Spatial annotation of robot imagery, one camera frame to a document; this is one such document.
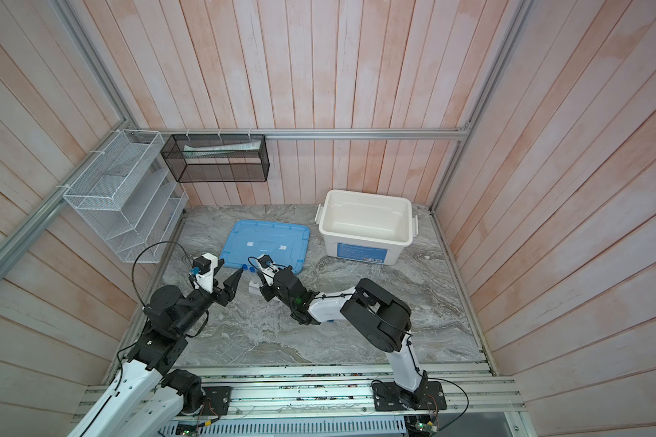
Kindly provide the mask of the white plastic storage bin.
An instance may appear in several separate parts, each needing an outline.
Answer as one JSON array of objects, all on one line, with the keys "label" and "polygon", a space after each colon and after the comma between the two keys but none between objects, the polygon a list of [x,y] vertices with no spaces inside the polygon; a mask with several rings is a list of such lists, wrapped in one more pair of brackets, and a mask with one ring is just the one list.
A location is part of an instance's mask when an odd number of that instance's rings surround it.
[{"label": "white plastic storage bin", "polygon": [[386,266],[419,233],[410,200],[339,189],[327,193],[315,223],[328,256]]}]

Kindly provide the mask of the blue plastic bin lid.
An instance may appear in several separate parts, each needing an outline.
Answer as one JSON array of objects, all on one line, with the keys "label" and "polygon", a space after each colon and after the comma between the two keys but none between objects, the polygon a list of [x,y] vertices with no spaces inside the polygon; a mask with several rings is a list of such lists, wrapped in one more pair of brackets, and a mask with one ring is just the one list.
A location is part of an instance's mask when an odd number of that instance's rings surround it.
[{"label": "blue plastic bin lid", "polygon": [[276,264],[302,271],[310,240],[304,225],[240,220],[235,223],[219,258],[225,267],[249,267],[248,258],[270,256]]}]

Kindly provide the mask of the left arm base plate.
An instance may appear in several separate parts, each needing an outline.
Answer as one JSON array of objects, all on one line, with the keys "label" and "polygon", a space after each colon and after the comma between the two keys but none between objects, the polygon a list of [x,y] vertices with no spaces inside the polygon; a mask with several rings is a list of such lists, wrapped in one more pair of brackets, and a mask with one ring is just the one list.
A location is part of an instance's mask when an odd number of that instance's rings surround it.
[{"label": "left arm base plate", "polygon": [[211,415],[221,417],[228,414],[231,400],[231,386],[195,386],[184,395],[181,415]]}]

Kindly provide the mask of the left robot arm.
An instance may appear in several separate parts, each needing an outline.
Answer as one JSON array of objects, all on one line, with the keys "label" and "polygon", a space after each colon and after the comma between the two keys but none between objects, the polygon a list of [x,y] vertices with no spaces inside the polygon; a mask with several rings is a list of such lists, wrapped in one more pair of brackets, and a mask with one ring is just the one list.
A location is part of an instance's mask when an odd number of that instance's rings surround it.
[{"label": "left robot arm", "polygon": [[192,262],[190,293],[175,285],[152,293],[143,308],[144,328],[120,364],[120,373],[70,432],[72,436],[156,436],[179,414],[202,411],[202,380],[173,366],[189,343],[190,329],[211,305],[225,307],[235,298],[243,269],[219,283],[215,275],[223,264],[205,253]]}]

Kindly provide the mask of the white test tube rack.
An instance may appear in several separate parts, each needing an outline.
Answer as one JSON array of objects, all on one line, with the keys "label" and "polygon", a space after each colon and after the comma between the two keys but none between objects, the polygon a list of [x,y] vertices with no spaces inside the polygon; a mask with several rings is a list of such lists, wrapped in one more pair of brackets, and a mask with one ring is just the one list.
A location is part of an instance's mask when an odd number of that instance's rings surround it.
[{"label": "white test tube rack", "polygon": [[251,293],[252,295],[255,295],[255,296],[262,297],[261,287],[262,287],[262,284],[260,282],[256,282],[255,280],[251,280],[249,282],[249,293]]}]

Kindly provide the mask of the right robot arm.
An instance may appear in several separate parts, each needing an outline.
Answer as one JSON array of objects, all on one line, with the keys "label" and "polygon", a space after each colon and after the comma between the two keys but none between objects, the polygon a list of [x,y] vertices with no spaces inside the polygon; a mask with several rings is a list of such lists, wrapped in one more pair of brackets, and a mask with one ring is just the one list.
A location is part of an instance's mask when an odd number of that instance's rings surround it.
[{"label": "right robot arm", "polygon": [[348,290],[325,293],[307,289],[292,267],[276,264],[268,255],[252,258],[251,263],[265,300],[280,300],[301,325],[349,322],[387,355],[395,386],[414,398],[425,390],[426,372],[412,349],[412,311],[405,302],[367,278]]}]

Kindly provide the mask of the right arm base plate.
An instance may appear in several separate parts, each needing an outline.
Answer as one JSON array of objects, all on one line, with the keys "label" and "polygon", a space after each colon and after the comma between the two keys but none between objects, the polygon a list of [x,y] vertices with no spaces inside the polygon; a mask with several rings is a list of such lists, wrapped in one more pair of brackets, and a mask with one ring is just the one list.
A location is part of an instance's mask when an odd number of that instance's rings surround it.
[{"label": "right arm base plate", "polygon": [[414,393],[395,382],[374,380],[371,383],[375,409],[378,412],[433,411],[448,409],[440,382],[422,382]]}]

